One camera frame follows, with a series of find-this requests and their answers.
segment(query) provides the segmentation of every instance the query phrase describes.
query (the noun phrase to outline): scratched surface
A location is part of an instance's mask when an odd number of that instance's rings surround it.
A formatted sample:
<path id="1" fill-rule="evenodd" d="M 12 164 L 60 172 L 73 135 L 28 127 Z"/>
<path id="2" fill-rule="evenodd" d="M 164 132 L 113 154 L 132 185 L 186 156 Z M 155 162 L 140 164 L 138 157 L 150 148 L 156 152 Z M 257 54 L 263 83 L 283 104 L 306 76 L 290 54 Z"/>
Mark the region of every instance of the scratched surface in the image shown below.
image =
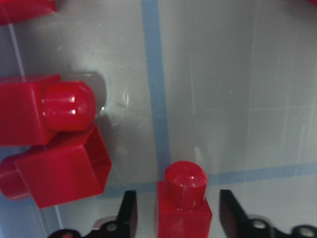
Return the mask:
<path id="1" fill-rule="evenodd" d="M 222 188 L 282 231 L 317 226 L 315 6 L 304 0 L 58 0 L 57 6 L 55 15 L 0 28 L 0 76 L 60 73 L 87 82 L 113 169 L 103 195 L 48 209 L 0 196 L 0 238 L 43 238 L 60 228 L 84 235 L 95 220 L 117 213 L 127 189 L 138 191 L 137 237 L 154 237 L 156 182 L 164 165 L 178 160 L 194 161 L 209 175 L 211 238 L 224 238 Z M 0 159 L 25 149 L 1 148 Z"/>

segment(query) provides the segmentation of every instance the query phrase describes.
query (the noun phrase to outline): blue stripe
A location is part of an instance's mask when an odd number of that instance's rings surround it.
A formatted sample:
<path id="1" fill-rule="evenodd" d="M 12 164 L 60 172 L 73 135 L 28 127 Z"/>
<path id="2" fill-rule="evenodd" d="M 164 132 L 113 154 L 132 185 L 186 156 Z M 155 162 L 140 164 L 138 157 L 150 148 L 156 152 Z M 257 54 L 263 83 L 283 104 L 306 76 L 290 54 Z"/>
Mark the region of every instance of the blue stripe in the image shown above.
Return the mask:
<path id="1" fill-rule="evenodd" d="M 316 174 L 317 163 L 280 166 L 273 168 L 209 175 L 209 186 L 220 186 L 232 183 L 243 183 L 268 179 L 282 179 Z M 126 190 L 137 190 L 139 194 L 155 192 L 156 182 L 132 183 L 125 186 L 107 187 L 104 197 L 122 196 Z"/>
<path id="2" fill-rule="evenodd" d="M 141 0 L 141 7 L 158 172 L 160 179 L 162 179 L 164 170 L 170 165 L 171 160 L 159 25 L 159 3 L 158 0 Z"/>

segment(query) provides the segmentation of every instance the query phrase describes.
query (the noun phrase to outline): blue line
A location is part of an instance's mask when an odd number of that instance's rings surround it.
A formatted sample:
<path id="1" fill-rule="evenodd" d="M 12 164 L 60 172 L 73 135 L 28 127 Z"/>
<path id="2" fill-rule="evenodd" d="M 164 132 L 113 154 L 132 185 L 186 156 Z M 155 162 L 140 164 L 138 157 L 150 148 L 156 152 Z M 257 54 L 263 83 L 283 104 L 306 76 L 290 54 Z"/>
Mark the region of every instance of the blue line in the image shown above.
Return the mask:
<path id="1" fill-rule="evenodd" d="M 168 138 L 158 0 L 141 0 L 141 8 L 158 173 L 160 179 L 162 179 L 164 170 L 168 165 L 170 165 L 171 159 Z"/>
<path id="2" fill-rule="evenodd" d="M 262 181 L 268 179 L 291 178 L 295 176 L 316 175 L 317 163 L 280 166 L 256 170 L 245 170 L 209 175 L 209 186 L 219 186 L 232 183 Z M 132 183 L 125 186 L 106 188 L 104 197 L 122 196 L 126 190 L 137 190 L 140 193 L 156 191 L 156 182 Z"/>

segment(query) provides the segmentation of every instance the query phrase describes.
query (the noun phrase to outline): black metal bracket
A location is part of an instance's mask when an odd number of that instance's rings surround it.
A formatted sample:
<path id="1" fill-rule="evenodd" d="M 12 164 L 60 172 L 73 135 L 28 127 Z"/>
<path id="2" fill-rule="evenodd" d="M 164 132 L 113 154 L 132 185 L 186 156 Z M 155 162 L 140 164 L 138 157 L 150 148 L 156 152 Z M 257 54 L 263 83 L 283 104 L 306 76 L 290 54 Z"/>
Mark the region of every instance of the black metal bracket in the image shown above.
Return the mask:
<path id="1" fill-rule="evenodd" d="M 296 226 L 288 235 L 262 219 L 250 219 L 231 190 L 220 191 L 219 216 L 227 238 L 317 238 L 313 226 Z"/>
<path id="2" fill-rule="evenodd" d="M 81 237 L 75 230 L 64 229 L 54 232 L 48 238 L 134 238 L 137 220 L 136 191 L 126 191 L 116 220 L 102 224 L 85 237 Z"/>

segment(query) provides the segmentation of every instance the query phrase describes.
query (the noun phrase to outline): white line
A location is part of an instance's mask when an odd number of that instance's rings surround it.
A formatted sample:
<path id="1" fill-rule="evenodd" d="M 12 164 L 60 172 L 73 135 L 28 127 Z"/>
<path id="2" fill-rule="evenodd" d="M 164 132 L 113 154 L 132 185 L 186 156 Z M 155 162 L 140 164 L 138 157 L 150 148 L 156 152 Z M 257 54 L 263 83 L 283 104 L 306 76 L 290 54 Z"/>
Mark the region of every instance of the white line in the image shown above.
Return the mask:
<path id="1" fill-rule="evenodd" d="M 55 211 L 56 211 L 56 216 L 57 216 L 57 220 L 58 220 L 58 225 L 60 229 L 63 229 L 63 223 L 61 222 L 61 217 L 60 217 L 60 213 L 59 213 L 59 208 L 58 206 L 54 206 Z"/>
<path id="2" fill-rule="evenodd" d="M 25 81 L 24 80 L 25 72 L 24 72 L 24 67 L 22 64 L 22 58 L 21 58 L 19 47 L 18 47 L 18 41 L 16 40 L 14 26 L 12 23 L 9 24 L 9 31 L 10 31 L 10 35 L 11 35 L 11 39 L 12 39 L 13 48 L 14 48 L 16 60 L 18 63 L 19 71 L 20 71 L 21 76 L 23 77 L 23 81 Z"/>

